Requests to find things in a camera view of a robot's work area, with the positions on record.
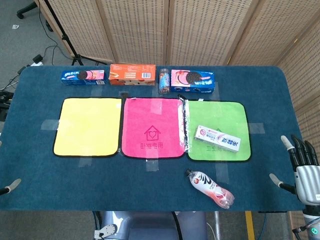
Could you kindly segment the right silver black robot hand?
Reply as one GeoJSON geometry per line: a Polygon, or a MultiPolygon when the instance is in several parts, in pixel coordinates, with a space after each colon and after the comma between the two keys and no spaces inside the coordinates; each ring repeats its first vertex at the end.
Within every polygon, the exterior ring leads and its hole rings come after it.
{"type": "Polygon", "coordinates": [[[320,162],[315,148],[305,140],[291,135],[290,142],[284,135],[280,137],[286,148],[292,165],[295,185],[290,185],[279,180],[273,173],[269,174],[272,182],[279,188],[297,196],[306,206],[320,204],[320,162]]]}

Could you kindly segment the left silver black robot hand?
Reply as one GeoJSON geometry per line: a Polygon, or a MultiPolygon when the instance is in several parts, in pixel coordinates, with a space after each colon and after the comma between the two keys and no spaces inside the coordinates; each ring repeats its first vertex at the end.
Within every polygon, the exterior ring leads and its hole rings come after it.
{"type": "Polygon", "coordinates": [[[22,180],[20,178],[18,178],[16,180],[14,180],[10,185],[1,188],[0,195],[5,195],[5,194],[12,192],[21,183],[21,181],[22,180]]]}

